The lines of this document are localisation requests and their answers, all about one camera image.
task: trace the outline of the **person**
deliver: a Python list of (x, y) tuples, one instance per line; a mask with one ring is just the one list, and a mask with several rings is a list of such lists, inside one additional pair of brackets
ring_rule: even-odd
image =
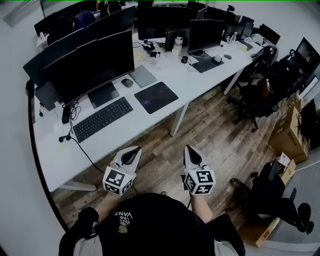
[(230, 218), (214, 220), (203, 195), (190, 196), (192, 211), (164, 193), (121, 201), (108, 193), (85, 208), (62, 237), (59, 256), (165, 255), (244, 256)]

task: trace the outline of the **cardboard box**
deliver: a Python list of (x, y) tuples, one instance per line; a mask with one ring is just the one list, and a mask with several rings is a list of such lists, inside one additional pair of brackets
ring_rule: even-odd
[(295, 174), (295, 171), (296, 171), (296, 163), (295, 163), (295, 160), (292, 159), (288, 167), (284, 169), (284, 172), (279, 174), (284, 185), (287, 185), (288, 181)]
[(298, 130), (299, 112), (293, 106), (280, 118), (273, 129), (269, 143), (277, 154), (284, 152), (295, 163), (300, 163), (309, 157), (309, 144), (303, 141)]
[(299, 113), (305, 106), (305, 102), (303, 99), (300, 99), (299, 94), (296, 92), (295, 94), (291, 95), (287, 101), (287, 105), (289, 108), (295, 107)]
[(279, 221), (279, 218), (273, 220), (268, 218), (261, 222), (250, 222), (247, 220), (242, 227), (240, 227), (238, 233), (244, 243), (254, 247), (260, 247), (265, 243)]

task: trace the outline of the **white desk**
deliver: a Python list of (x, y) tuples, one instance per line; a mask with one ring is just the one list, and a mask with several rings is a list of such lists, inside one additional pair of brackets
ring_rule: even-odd
[[(175, 5), (182, 5), (182, 6), (186, 6), (188, 4), (188, 1), (154, 1), (152, 6), (169, 6), (169, 5), (175, 4)], [(125, 6), (122, 6), (122, 9), (125, 8), (130, 8), (132, 6), (137, 7), (138, 6), (138, 1), (133, 1), (133, 2), (126, 2)]]
[[(138, 34), (132, 35), (132, 38), (133, 42), (137, 42)], [(93, 162), (97, 162), (149, 127), (177, 111), (176, 119), (171, 130), (171, 135), (174, 136), (189, 102), (233, 74), (241, 72), (244, 67), (252, 62), (250, 54), (260, 49), (260, 47), (257, 46), (249, 52), (243, 52), (239, 49), (239, 46), (242, 46), (242, 44), (238, 45), (234, 43), (225, 45), (224, 47), (214, 47), (205, 50), (205, 52), (211, 56), (228, 54), (232, 56), (232, 59), (229, 60), (223, 57), (224, 64), (204, 73), (190, 72), (184, 64), (181, 63), (182, 56), (187, 55), (187, 49), (183, 49), (182, 55), (179, 56), (179, 58), (172, 58), (171, 53), (163, 53), (157, 65), (151, 65), (147, 61), (135, 63), (136, 67), (144, 65), (157, 78), (157, 82), (144, 88), (140, 88), (134, 82), (132, 87), (126, 88), (121, 84), (121, 80), (124, 78), (131, 79), (129, 75), (116, 79), (113, 81), (113, 84), (120, 96), (97, 109), (93, 109), (88, 96), (82, 97), (79, 100), (81, 112), (77, 120), (73, 122), (74, 125), (121, 97), (125, 97), (133, 108), (133, 111), (130, 113), (83, 141), (81, 143), (82, 148)], [(146, 54), (142, 47), (134, 48), (134, 51)], [(179, 99), (153, 114), (148, 114), (135, 98), (134, 94), (161, 81), (164, 82)], [(75, 187), (73, 187), (74, 185), (78, 187), (78, 189), (94, 190), (95, 187), (92, 185), (82, 184), (82, 188), (80, 188), (79, 185), (72, 183), (71, 186), (66, 186), (70, 185), (67, 183), (70, 179), (91, 166), (91, 163), (73, 140), (63, 143), (58, 142), (58, 138), (67, 135), (70, 129), (69, 124), (62, 125), (61, 116), (62, 108), (56, 107), (54, 111), (47, 112), (44, 117), (40, 118), (33, 125), (37, 152), (47, 186), (50, 191), (54, 191), (58, 187), (75, 189)]]

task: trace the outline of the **chair wheel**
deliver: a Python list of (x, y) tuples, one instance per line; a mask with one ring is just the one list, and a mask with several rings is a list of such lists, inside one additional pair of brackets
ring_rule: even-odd
[(309, 221), (305, 233), (309, 235), (314, 230), (315, 224), (313, 221)]
[(252, 172), (251, 174), (250, 174), (250, 177), (251, 178), (256, 178), (256, 177), (258, 177), (258, 172)]

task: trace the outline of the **computer mouse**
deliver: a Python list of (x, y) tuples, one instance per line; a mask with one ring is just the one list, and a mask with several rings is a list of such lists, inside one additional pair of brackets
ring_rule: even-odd
[(134, 84), (134, 82), (132, 82), (132, 80), (128, 78), (123, 79), (121, 83), (127, 88), (131, 87)]
[(230, 55), (228, 55), (228, 54), (223, 55), (223, 57), (225, 57), (225, 58), (227, 58), (227, 59), (229, 59), (229, 60), (232, 59), (232, 57), (231, 57)]
[(183, 64), (186, 64), (188, 62), (188, 57), (187, 56), (183, 56), (182, 59), (181, 59), (181, 62)]

